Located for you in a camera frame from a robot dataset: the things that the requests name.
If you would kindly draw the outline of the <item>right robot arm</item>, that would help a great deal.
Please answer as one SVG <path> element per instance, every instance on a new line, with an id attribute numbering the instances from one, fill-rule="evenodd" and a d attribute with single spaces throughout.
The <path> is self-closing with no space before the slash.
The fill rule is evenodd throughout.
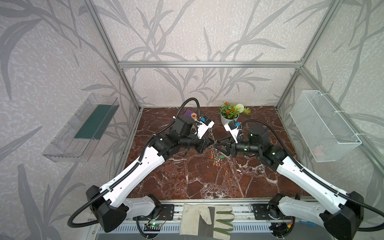
<path id="1" fill-rule="evenodd" d="M 231 135 L 217 141 L 216 149 L 232 157 L 239 153 L 255 154 L 264 166 L 288 178 L 316 199 L 316 203 L 309 203 L 277 194 L 269 202 L 272 218 L 284 215 L 303 219 L 324 227 L 337 240 L 351 240 L 356 232 L 383 230 L 383 224 L 361 227 L 364 210 L 380 216 L 384 215 L 383 211 L 365 204 L 359 193 L 337 188 L 304 167 L 292 157 L 281 139 L 278 139 L 280 145 L 271 144 L 269 133 L 277 133 L 267 123 L 257 119 L 243 123 L 230 121 L 224 128 Z"/>

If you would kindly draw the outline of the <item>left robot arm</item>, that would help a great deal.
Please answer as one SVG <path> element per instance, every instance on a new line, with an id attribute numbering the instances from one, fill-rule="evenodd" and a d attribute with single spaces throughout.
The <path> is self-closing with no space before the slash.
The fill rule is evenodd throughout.
<path id="1" fill-rule="evenodd" d="M 87 203 L 68 219 L 70 228 L 83 228 L 100 224 L 104 232 L 115 230 L 126 218 L 156 217 L 161 203 L 154 196 L 128 199 L 132 190 L 153 170 L 162 165 L 180 149 L 194 149 L 202 154 L 214 141 L 205 137 L 214 122 L 197 113 L 194 120 L 176 114 L 173 121 L 149 138 L 139 157 L 119 175 L 101 187 L 91 186 Z"/>

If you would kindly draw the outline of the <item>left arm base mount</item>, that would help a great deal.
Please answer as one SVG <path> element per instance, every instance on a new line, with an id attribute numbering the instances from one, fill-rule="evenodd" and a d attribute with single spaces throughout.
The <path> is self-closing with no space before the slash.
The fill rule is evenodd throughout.
<path id="1" fill-rule="evenodd" d="M 157 205 L 151 212 L 150 219 L 159 221 L 171 221 L 174 218 L 174 213 L 175 205 L 173 204 Z"/>

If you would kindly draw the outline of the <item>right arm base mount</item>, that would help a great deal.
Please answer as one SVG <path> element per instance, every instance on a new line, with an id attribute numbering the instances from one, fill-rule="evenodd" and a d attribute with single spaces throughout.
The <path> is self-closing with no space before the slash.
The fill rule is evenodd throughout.
<path id="1" fill-rule="evenodd" d="M 271 220 L 269 215 L 268 204 L 252 204 L 250 206 L 252 213 L 254 214 L 255 220 Z"/>

